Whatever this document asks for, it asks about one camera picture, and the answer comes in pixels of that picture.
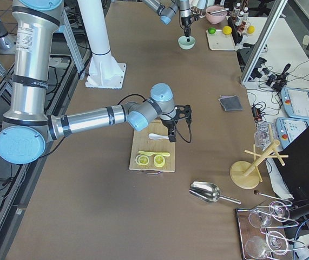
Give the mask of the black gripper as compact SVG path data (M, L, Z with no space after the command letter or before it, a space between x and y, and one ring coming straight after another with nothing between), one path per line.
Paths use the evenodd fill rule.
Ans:
M185 119L188 129L190 129L192 110L190 105L176 105L170 113L160 115L160 119L168 129L169 142L176 142L176 124L178 121Z
M187 42L190 42L190 26L194 21L199 19L199 15L189 15L187 17L181 17L181 24L184 27L184 35L186 37Z

